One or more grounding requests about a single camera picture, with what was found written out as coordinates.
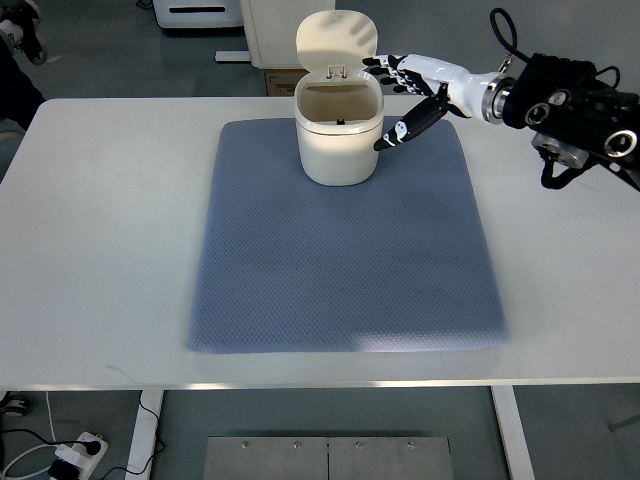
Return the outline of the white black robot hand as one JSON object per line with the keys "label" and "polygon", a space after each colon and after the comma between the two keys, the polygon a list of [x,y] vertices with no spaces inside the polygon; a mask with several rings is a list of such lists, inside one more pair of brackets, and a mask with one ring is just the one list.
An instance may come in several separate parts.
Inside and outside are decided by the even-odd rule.
{"label": "white black robot hand", "polygon": [[377,152],[416,138],[448,113],[500,124],[506,98],[515,84],[500,72],[474,74],[462,66],[417,54],[376,55],[364,59],[363,64],[382,85],[423,98],[376,140],[373,148]]}

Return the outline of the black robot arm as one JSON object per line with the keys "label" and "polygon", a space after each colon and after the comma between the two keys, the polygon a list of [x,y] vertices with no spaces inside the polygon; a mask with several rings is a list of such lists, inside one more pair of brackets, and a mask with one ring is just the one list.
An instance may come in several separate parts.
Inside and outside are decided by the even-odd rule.
{"label": "black robot arm", "polygon": [[534,54],[519,78],[505,78],[490,94],[495,120],[535,132],[531,141],[543,161],[541,184],[550,190],[600,165],[639,188],[639,96],[621,92],[588,61]]}

